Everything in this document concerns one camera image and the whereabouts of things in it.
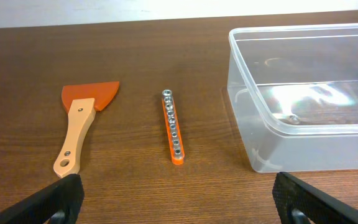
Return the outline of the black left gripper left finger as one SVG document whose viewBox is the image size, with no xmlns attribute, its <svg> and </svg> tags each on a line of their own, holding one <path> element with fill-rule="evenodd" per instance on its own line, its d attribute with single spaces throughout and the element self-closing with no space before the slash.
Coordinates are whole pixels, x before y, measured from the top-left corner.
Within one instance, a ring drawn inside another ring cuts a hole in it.
<svg viewBox="0 0 358 224">
<path fill-rule="evenodd" d="M 70 174 L 0 212 L 0 224 L 75 224 L 85 197 L 81 177 Z"/>
</svg>

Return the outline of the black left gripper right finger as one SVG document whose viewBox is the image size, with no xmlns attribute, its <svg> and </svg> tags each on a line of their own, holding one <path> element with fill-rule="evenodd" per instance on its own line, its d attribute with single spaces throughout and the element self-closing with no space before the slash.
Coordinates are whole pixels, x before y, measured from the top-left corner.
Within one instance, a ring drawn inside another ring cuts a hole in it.
<svg viewBox="0 0 358 224">
<path fill-rule="evenodd" d="M 287 172 L 276 174 L 273 200 L 284 224 L 358 224 L 358 210 Z"/>
</svg>

